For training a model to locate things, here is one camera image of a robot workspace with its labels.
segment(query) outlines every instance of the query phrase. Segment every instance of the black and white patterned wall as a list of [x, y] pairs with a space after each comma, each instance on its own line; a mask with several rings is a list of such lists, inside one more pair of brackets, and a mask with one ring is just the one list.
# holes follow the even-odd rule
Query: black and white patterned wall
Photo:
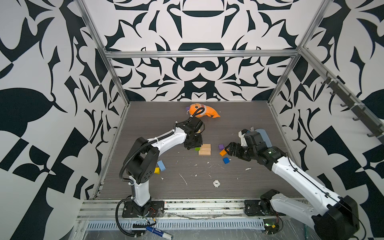
[[72, 0], [0, 2], [1, 239], [60, 239], [124, 103]]
[[86, 0], [109, 51], [295, 48], [320, 0]]
[[[384, 5], [335, 0], [309, 46], [378, 117], [383, 115]], [[301, 168], [359, 204], [368, 239], [384, 237], [384, 145], [301, 58], [273, 105]], [[358, 239], [364, 230], [355, 234]]]
[[134, 58], [112, 64], [131, 101], [267, 100], [289, 57]]
[[[86, 0], [108, 51], [295, 49], [321, 0]], [[130, 100], [267, 100], [288, 57], [115, 59]]]

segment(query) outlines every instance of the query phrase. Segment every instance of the marker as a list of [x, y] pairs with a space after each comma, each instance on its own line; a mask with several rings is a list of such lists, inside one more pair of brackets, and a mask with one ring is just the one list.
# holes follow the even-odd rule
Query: marker
[[160, 230], [157, 230], [157, 229], [155, 229], [153, 227], [146, 227], [146, 229], [148, 231], [150, 231], [151, 233], [159, 235], [162, 238], [165, 238], [165, 239], [168, 239], [168, 240], [172, 240], [172, 238], [173, 238], [173, 236], [171, 234], [167, 234], [167, 233], [165, 233], [163, 231], [160, 231]]

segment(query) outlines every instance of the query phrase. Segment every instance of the small white gear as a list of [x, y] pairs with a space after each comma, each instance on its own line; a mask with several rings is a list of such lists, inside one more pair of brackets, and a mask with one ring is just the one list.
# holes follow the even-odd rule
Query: small white gear
[[215, 187], [219, 187], [220, 186], [220, 182], [218, 180], [214, 180], [214, 186]]

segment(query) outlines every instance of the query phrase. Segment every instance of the stuffed fish toy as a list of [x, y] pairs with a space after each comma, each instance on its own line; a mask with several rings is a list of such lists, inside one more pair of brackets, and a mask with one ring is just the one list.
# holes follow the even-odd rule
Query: stuffed fish toy
[[208, 116], [213, 118], [219, 118], [220, 115], [216, 112], [215, 109], [211, 108], [210, 106], [200, 104], [200, 103], [194, 103], [191, 106], [189, 106], [189, 113], [193, 115], [197, 109], [204, 108], [204, 112], [196, 115], [196, 117], [201, 118], [202, 116]]

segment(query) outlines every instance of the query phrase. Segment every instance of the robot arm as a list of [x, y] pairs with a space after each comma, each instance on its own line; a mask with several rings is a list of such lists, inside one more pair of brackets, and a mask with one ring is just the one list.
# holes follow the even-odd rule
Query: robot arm
[[[151, 139], [139, 137], [133, 144], [120, 170], [119, 178], [131, 185], [131, 198], [138, 215], [145, 216], [150, 208], [149, 179], [154, 174], [159, 156], [181, 143], [184, 143], [188, 150], [202, 145], [203, 139], [198, 131], [204, 123], [195, 117], [202, 111], [204, 108], [199, 108], [186, 121], [175, 122], [174, 128], [169, 132]], [[124, 171], [128, 174], [128, 179], [123, 177]]]
[[359, 230], [358, 205], [351, 197], [340, 197], [327, 189], [277, 147], [267, 147], [260, 133], [244, 135], [246, 145], [230, 143], [225, 150], [232, 156], [257, 160], [292, 185], [311, 205], [292, 200], [276, 190], [261, 196], [258, 205], [248, 205], [247, 215], [284, 213], [314, 229], [323, 240], [346, 240]]

